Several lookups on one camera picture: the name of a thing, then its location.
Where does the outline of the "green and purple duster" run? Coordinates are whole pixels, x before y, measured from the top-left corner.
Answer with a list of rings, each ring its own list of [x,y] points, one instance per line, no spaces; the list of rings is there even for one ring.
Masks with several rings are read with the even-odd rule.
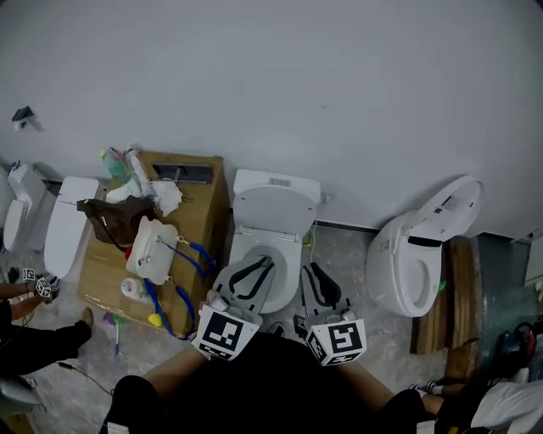
[[[121,330],[123,328],[123,325],[126,324],[128,320],[124,317],[121,317],[117,314],[112,314],[110,312],[106,312],[104,314],[103,320],[115,328],[115,357],[118,358],[120,356]]]

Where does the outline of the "white closed toilet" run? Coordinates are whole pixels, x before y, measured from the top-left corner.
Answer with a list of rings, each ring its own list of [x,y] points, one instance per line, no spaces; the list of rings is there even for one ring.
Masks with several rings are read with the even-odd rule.
[[[100,192],[97,179],[68,176],[63,180],[44,248],[44,264],[50,275],[64,279],[72,271],[91,226],[86,214],[77,209],[77,203],[97,198]]]

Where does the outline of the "white cloth bundle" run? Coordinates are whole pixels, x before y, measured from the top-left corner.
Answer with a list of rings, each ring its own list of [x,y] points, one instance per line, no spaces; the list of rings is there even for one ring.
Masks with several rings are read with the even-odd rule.
[[[483,396],[471,420],[471,428],[506,434],[543,432],[543,379],[528,380],[528,369],[515,381],[500,381]]]

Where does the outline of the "person's right forearm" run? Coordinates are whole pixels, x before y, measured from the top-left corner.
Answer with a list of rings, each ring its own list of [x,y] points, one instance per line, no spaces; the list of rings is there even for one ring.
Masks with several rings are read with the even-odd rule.
[[[378,412],[394,394],[368,370],[356,361],[340,364],[342,375],[350,382],[359,399],[372,411]]]

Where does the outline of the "white toilet with tank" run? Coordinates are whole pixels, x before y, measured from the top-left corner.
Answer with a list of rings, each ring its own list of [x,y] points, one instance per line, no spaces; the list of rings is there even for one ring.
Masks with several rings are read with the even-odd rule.
[[[13,198],[3,224],[3,245],[9,252],[43,249],[47,233],[47,204],[53,196],[37,173],[25,163],[13,163],[7,175]]]

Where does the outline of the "grey plastic shell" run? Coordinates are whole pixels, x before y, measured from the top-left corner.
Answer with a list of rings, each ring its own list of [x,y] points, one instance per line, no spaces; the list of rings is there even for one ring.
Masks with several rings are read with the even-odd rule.
[[[0,418],[29,413],[41,405],[41,398],[26,379],[0,377]]]

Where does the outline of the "white labelled toilet lid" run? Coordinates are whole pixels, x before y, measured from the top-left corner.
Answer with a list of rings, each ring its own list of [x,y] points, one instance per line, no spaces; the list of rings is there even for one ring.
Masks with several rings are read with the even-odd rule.
[[[406,221],[406,234],[436,242],[464,234],[479,214],[483,195],[484,185],[474,176],[457,178]]]

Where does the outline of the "green bottle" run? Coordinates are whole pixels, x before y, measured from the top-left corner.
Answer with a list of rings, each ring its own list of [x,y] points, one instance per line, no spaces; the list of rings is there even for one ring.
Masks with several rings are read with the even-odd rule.
[[[130,180],[123,153],[116,148],[110,147],[107,150],[101,150],[99,155],[108,172],[120,184],[126,184]]]

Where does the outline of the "black and red bag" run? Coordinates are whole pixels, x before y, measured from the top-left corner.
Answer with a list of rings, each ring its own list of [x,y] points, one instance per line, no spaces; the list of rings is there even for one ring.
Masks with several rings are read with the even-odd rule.
[[[508,365],[526,365],[534,356],[537,332],[529,322],[519,323],[512,332],[504,332],[498,342],[498,359]]]

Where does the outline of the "white handbag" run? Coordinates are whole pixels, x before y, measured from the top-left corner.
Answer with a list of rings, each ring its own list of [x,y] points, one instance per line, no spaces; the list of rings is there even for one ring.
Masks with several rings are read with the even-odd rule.
[[[175,226],[143,216],[126,261],[126,270],[142,279],[150,280],[155,285],[165,284],[173,263],[173,248],[178,235]]]

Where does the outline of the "grey metal panel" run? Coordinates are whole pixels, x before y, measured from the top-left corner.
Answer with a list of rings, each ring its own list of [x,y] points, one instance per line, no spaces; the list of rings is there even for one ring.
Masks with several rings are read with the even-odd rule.
[[[538,316],[534,291],[524,285],[529,245],[502,236],[476,237],[483,293],[483,323],[479,340],[479,368],[495,356],[500,334]]]

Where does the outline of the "black flat tray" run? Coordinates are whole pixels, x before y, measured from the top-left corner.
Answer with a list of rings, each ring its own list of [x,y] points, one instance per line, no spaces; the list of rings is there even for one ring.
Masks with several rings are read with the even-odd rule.
[[[213,181],[213,169],[208,164],[159,162],[152,164],[152,167],[156,180],[198,184],[210,184]]]

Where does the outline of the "brown bag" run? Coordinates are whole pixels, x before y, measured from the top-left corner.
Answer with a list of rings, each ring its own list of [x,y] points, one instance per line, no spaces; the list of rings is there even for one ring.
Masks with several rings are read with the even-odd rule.
[[[119,203],[84,199],[78,201],[76,207],[90,220],[100,242],[112,244],[123,253],[134,243],[141,218],[154,218],[153,202],[133,196]]]

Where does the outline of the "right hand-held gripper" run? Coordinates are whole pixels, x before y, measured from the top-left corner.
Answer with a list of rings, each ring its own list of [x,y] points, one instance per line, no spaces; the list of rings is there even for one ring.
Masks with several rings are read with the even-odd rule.
[[[363,355],[367,350],[365,323],[351,308],[350,295],[317,262],[301,268],[300,288],[309,317],[305,319],[305,342],[319,365],[345,364]]]

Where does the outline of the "person's left forearm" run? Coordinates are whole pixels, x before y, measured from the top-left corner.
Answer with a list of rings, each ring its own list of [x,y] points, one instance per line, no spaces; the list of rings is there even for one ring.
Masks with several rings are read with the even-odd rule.
[[[144,378],[157,387],[167,380],[180,381],[190,376],[201,365],[210,359],[198,349],[190,345],[180,353],[155,366],[144,375]]]

